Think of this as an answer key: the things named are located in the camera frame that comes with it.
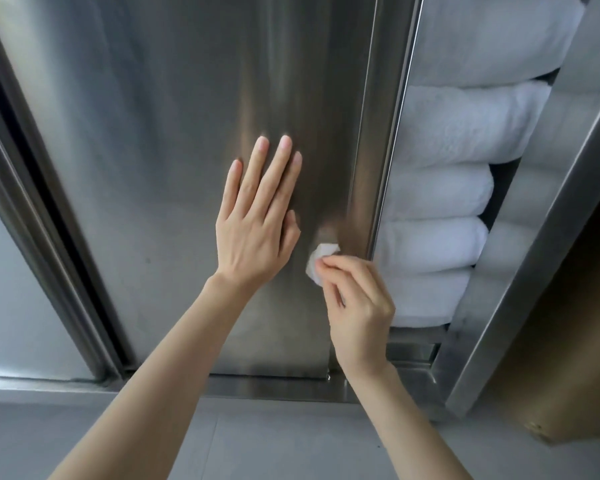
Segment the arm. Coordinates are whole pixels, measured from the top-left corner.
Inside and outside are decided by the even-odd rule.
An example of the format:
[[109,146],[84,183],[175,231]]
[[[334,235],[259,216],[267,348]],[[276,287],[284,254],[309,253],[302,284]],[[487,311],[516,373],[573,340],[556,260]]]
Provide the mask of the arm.
[[50,480],[166,479],[207,377],[252,295],[284,266],[300,235],[289,199],[301,167],[291,140],[260,179],[269,142],[227,177],[216,223],[218,269]]
[[373,263],[330,256],[317,264],[338,362],[401,479],[470,480],[386,359],[395,307]]

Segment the tile floor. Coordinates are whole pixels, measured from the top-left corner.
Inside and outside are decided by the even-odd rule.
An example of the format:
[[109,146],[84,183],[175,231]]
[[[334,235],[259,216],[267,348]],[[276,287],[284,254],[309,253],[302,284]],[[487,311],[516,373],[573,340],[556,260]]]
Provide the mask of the tile floor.
[[[359,410],[349,411],[207,403],[170,480],[395,479],[373,427]],[[99,413],[0,404],[0,480],[46,478]],[[504,423],[488,404],[439,429],[477,480],[600,480],[600,441],[550,448]]]

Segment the person's left hand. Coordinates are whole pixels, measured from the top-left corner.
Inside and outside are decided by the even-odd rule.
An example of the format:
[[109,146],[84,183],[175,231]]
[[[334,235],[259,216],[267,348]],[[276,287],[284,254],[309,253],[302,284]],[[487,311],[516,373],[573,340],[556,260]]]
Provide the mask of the person's left hand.
[[269,140],[260,136],[242,184],[242,162],[233,161],[226,179],[216,222],[216,274],[242,290],[255,292],[282,269],[300,237],[296,213],[288,210],[302,167],[302,156],[291,155],[291,138],[283,136],[260,179]]

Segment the stack of towels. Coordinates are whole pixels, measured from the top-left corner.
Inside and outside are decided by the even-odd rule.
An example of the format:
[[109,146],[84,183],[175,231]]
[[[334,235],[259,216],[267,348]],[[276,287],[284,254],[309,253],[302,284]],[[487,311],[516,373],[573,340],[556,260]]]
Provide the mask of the stack of towels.
[[522,156],[580,0],[424,0],[374,260],[394,326],[449,323],[487,240],[490,164]]

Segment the hand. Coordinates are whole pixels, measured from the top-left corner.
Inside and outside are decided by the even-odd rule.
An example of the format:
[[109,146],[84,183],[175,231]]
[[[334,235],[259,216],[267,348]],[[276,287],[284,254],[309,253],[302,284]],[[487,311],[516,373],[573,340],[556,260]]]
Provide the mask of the hand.
[[260,136],[242,184],[240,160],[232,163],[226,179],[216,222],[216,275],[249,293],[255,293],[282,269],[300,237],[296,214],[288,206],[302,156],[296,152],[287,165],[291,145],[288,136],[280,139],[271,165],[260,179],[269,149],[269,140]]
[[395,306],[376,267],[351,256],[316,263],[327,302],[331,341],[349,380],[382,373]]

